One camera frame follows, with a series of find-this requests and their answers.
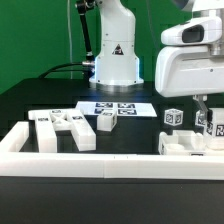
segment white block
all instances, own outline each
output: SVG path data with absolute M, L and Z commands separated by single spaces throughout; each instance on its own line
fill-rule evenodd
M 164 123 L 177 126 L 183 123 L 183 111 L 177 109 L 165 110 Z
M 96 150 L 96 134 L 80 110 L 68 110 L 67 120 L 71 122 L 71 133 L 79 151 Z
M 204 137 L 193 131 L 174 130 L 173 135 L 170 136 L 161 132 L 158 150 L 161 155 L 203 156 L 205 155 Z
M 29 137 L 29 123 L 17 122 L 0 142 L 0 153 L 19 152 Z
M 40 153 L 57 153 L 57 136 L 48 111 L 35 111 L 35 127 Z
M 104 110 L 97 117 L 97 130 L 112 131 L 117 124 L 117 113 L 114 110 Z

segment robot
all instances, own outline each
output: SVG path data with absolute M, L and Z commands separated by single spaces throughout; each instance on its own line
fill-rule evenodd
M 200 155 L 206 155 L 206 152 L 209 155 L 224 155 L 224 109 L 208 109 L 204 103 L 207 94 L 224 92 L 224 0 L 173 2 L 181 10 L 192 11 L 193 18 L 162 33 L 162 43 L 168 46 L 158 55 L 156 90 L 164 97 L 192 95 L 201 109 L 199 116 L 204 120 L 205 127 L 203 136 L 188 133 L 190 145 L 199 149 Z M 175 132 L 173 143 L 178 144 L 181 137 L 187 139 L 188 134 Z M 166 154 L 169 150 L 166 151 L 164 144 L 172 141 L 164 133 L 160 137 L 159 150 L 161 154 Z M 174 150 L 175 144 L 170 149 L 178 154 L 178 150 Z
M 101 15 L 101 51 L 93 58 L 85 13 L 97 6 Z M 135 16 L 120 0 L 80 0 L 76 3 L 82 22 L 87 60 L 95 72 L 90 87 L 111 92 L 126 92 L 143 86 L 139 77 L 139 58 L 134 52 Z

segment warning label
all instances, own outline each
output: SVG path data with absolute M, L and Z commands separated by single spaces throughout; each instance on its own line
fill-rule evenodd
M 113 54 L 115 55 L 124 55 L 122 49 L 121 49 L 121 46 L 120 44 L 117 45 L 117 47 L 115 48 L 115 50 L 113 51 Z

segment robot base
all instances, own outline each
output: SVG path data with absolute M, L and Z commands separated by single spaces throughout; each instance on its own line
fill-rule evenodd
M 99 89 L 107 92 L 131 92 L 136 90 L 142 90 L 143 84 L 143 81 L 133 85 L 106 85 L 92 81 L 89 82 L 90 88 Z

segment black cable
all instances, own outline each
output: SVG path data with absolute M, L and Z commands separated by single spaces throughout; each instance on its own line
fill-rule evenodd
M 77 65 L 82 65 L 82 62 L 72 62 L 72 63 L 67 63 L 67 64 L 62 64 L 62 65 L 57 65 L 46 72 L 42 73 L 38 78 L 43 79 L 45 78 L 49 73 L 56 71 L 59 68 L 66 68 L 66 67 L 71 67 L 71 66 L 77 66 Z
M 84 69 L 67 69 L 67 70 L 55 70 L 55 71 L 52 71 L 52 72 L 88 72 L 88 71 L 89 70 L 84 70 Z

